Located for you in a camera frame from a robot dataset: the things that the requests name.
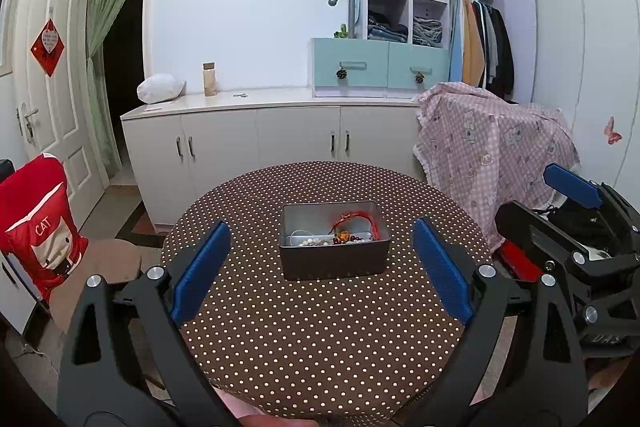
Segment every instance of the heart-shaped ornament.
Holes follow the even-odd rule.
[[[43,30],[42,32],[42,45],[44,49],[46,49],[47,53],[53,51],[53,49],[58,45],[58,39],[60,36],[56,30]]]

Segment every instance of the pink checkered blanket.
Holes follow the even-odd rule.
[[[511,105],[461,82],[418,96],[422,131],[414,147],[428,182],[480,225],[491,251],[504,238],[495,213],[507,201],[546,207],[554,190],[542,178],[550,163],[571,169],[578,153],[558,110]]]

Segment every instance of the red diamond decoration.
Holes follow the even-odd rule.
[[[60,34],[56,29],[53,20],[49,19],[38,35],[38,38],[31,46],[31,54],[35,57],[42,69],[48,76],[53,76],[56,66],[65,45],[62,43]]]

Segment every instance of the red string bracelet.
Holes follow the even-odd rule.
[[[371,224],[371,240],[372,241],[379,241],[380,240],[380,232],[378,231],[378,227],[376,226],[376,224],[373,222],[373,219],[371,219],[369,217],[368,214],[365,214],[364,212],[352,212],[351,214],[344,214],[341,218],[340,221],[336,221],[334,223],[334,225],[332,226],[331,230],[329,231],[329,233],[334,233],[334,230],[341,225],[342,223],[344,223],[345,221],[348,221],[349,219],[353,219],[353,217],[364,217],[364,219],[366,219],[367,221],[369,221],[369,223]]]

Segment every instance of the white pillow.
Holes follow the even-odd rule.
[[[184,80],[176,80],[172,74],[158,73],[138,86],[138,98],[144,103],[171,100],[180,94]]]

